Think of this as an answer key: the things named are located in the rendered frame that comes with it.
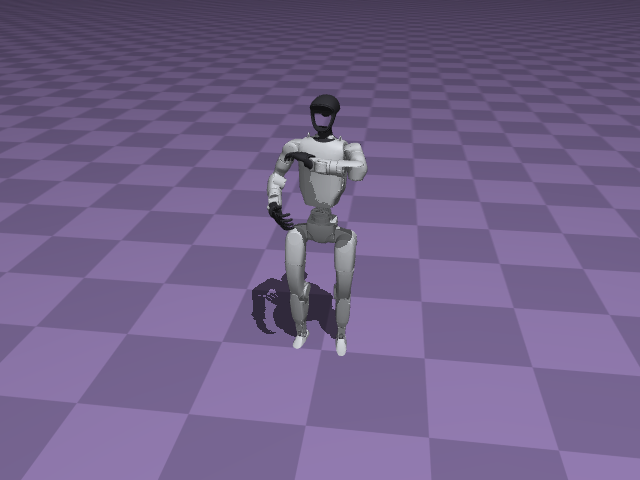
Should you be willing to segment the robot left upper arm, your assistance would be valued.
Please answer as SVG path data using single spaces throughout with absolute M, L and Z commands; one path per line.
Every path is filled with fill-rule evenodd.
M 348 167 L 348 178 L 352 181 L 362 181 L 367 173 L 367 163 L 359 143 L 350 143 L 344 147 L 346 160 L 357 160 L 364 163 L 361 167 Z

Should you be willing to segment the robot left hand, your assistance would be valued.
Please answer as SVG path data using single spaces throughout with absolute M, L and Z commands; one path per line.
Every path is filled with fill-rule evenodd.
M 312 157 L 316 157 L 316 156 L 314 156 L 312 154 L 310 155 L 310 154 L 308 154 L 306 152 L 292 152 L 292 153 L 287 153 L 286 154 L 286 156 L 284 158 L 284 161 L 285 162 L 286 162 L 286 160 L 289 161 L 290 158 L 291 158 L 291 161 L 293 161 L 294 158 L 295 158 L 297 161 L 299 160 L 299 161 L 304 162 L 304 166 L 307 167 L 308 169 L 312 169 L 313 163 L 312 163 L 311 160 L 309 160 L 309 158 L 312 158 Z

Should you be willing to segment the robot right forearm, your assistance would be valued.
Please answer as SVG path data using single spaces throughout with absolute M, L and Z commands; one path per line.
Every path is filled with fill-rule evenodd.
M 279 206 L 282 206 L 282 196 L 281 196 L 282 188 L 279 185 L 275 185 L 273 183 L 273 180 L 274 180 L 274 174 L 271 174 L 267 184 L 268 205 L 271 202 L 276 202 Z M 267 206 L 267 209 L 269 212 L 269 209 L 270 209 L 269 206 Z

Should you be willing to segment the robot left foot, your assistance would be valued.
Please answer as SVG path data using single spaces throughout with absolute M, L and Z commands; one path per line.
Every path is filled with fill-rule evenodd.
M 336 341 L 335 341 L 336 351 L 339 356 L 344 356 L 347 349 L 346 335 L 345 335 L 345 340 L 342 339 L 342 335 L 340 335 L 340 339 L 337 340 L 337 334 L 336 334 Z

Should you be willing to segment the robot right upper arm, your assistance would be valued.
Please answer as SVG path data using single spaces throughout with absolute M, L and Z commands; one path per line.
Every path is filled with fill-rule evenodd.
M 272 174 L 274 174 L 274 180 L 273 183 L 275 185 L 279 185 L 282 189 L 285 186 L 285 183 L 287 181 L 286 178 L 284 178 L 284 175 L 287 173 L 287 171 L 290 169 L 291 165 L 293 164 L 294 160 L 291 161 L 290 160 L 286 160 L 286 162 L 284 161 L 284 158 L 286 156 L 287 153 L 292 153 L 292 152 L 298 152 L 298 147 L 299 144 L 301 142 L 302 139 L 293 139 L 289 142 L 287 142 L 283 148 L 282 148 L 282 152 L 276 162 L 275 165 L 275 170 Z M 288 158 L 287 158 L 288 159 Z

